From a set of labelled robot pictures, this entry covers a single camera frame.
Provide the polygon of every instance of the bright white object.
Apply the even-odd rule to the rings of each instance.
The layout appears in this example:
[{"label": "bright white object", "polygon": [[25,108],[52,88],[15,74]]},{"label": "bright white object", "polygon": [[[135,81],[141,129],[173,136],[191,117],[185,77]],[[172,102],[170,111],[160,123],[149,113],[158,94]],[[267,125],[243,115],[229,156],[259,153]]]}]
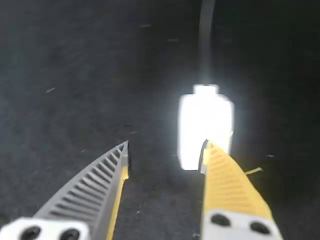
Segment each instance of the bright white object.
[{"label": "bright white object", "polygon": [[[219,214],[230,221],[230,226],[220,226],[212,222],[212,216]],[[252,223],[260,223],[267,227],[269,234],[251,229]],[[281,233],[273,221],[255,215],[243,214],[223,209],[213,209],[205,214],[201,240],[282,240]]]},{"label": "bright white object", "polygon": [[91,239],[88,225],[81,221],[20,217],[1,228],[0,240],[20,240],[22,233],[30,227],[40,228],[36,240],[59,240],[63,232],[70,229],[80,233],[78,240]]},{"label": "bright white object", "polygon": [[218,94],[217,85],[195,85],[194,94],[179,103],[178,158],[184,170],[197,170],[205,140],[230,152],[234,127],[234,104]]}]

